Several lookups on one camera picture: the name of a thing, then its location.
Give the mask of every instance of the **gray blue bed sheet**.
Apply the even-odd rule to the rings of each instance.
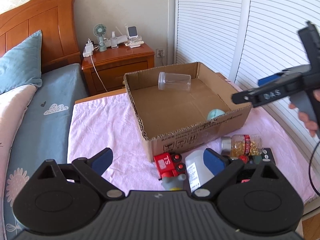
[[[31,100],[11,149],[4,193],[8,240],[21,231],[12,214],[18,190],[44,160],[67,163],[73,106],[76,100],[88,97],[79,64],[50,71],[41,78],[43,85]]]

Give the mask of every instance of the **red toy car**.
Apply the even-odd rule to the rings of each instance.
[[[154,156],[157,170],[160,179],[165,177],[177,177],[186,172],[186,165],[181,162],[182,156],[180,154],[162,153]]]

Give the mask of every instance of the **fan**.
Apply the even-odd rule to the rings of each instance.
[[[107,50],[107,46],[104,43],[107,27],[104,24],[98,24],[93,28],[93,34],[98,37],[99,51]]]

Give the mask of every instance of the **white louvered door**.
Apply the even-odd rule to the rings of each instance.
[[[320,26],[320,0],[251,0],[248,27],[236,83],[247,89],[257,80],[291,66],[308,64],[297,31],[310,20]],[[309,160],[318,141],[313,139],[288,109],[289,99],[281,99],[265,109],[281,124],[300,152]],[[313,161],[320,171],[319,156]]]
[[[229,76],[242,0],[178,0],[176,62],[200,61]]]

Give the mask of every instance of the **pillow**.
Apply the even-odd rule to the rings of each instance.
[[[0,95],[28,84],[41,87],[41,45],[37,31],[0,58]]]

